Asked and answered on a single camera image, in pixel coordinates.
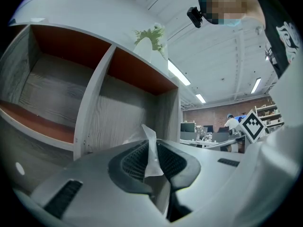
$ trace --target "person's neck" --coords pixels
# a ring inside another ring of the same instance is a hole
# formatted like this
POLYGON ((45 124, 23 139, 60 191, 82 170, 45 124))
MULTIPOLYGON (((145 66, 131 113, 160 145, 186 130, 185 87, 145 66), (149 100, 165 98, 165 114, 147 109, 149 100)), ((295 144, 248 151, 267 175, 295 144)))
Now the person's neck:
POLYGON ((245 17, 252 17, 260 21, 264 27, 266 25, 265 23, 265 17, 262 11, 262 8, 260 6, 260 3, 258 0, 246 0, 247 2, 247 11, 245 14, 245 17))

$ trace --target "black t-shirt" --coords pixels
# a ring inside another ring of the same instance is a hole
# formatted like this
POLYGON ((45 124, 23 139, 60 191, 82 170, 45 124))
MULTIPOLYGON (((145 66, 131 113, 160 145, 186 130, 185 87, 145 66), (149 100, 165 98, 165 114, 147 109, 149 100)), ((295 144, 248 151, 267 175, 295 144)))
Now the black t-shirt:
POLYGON ((301 37, 278 0, 258 0, 265 17, 266 56, 281 77, 301 47, 301 37))

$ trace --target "brick wall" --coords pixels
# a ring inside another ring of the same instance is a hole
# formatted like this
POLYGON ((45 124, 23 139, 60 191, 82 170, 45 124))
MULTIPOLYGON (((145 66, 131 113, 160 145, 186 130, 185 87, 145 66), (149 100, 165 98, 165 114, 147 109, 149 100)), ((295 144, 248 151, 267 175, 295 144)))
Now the brick wall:
POLYGON ((248 114, 251 109, 255 109, 255 106, 261 107, 262 105, 270 105, 270 97, 255 99, 246 101, 243 103, 225 105, 220 107, 206 108, 183 111, 183 120, 195 121, 197 125, 213 125, 214 132, 218 132, 220 127, 224 127, 227 121, 227 114, 233 116, 239 116, 242 113, 248 114))

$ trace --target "fluorescent light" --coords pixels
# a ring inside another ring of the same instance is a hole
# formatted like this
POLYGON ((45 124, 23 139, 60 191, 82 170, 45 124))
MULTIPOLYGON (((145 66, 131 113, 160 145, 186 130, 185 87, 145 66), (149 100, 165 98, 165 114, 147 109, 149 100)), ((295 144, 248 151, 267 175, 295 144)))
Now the fluorescent light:
POLYGON ((206 101, 204 100, 204 98, 202 97, 201 94, 197 94, 196 97, 199 98, 199 100, 200 100, 203 104, 206 103, 206 101))
POLYGON ((255 84, 254 88, 251 91, 251 94, 253 94, 257 90, 257 88, 258 88, 258 86, 260 84, 260 81, 261 81, 261 78, 258 78, 257 81, 256 81, 256 84, 255 84))
POLYGON ((190 85, 189 80, 179 71, 177 67, 169 60, 169 70, 177 77, 185 86, 190 85))

